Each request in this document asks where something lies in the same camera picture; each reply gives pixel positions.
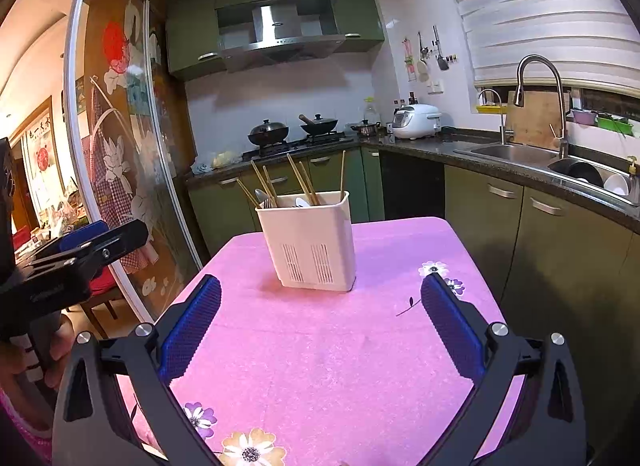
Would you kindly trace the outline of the pink knitted sleeve forearm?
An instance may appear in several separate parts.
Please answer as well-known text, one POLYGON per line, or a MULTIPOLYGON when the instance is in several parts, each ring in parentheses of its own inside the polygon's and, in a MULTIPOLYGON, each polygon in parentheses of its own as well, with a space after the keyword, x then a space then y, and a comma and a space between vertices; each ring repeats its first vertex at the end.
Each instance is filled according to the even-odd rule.
POLYGON ((37 430, 15 411, 1 392, 1 464, 50 465, 52 430, 37 430))

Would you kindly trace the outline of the person's left hand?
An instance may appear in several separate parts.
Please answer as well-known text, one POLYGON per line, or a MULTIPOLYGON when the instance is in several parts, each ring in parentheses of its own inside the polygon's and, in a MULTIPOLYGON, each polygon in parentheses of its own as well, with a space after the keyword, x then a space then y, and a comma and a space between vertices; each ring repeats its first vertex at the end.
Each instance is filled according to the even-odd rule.
POLYGON ((58 388, 75 341, 73 324, 65 314, 54 326, 44 365, 27 336, 1 342, 1 392, 11 411, 37 430, 52 426, 58 388))

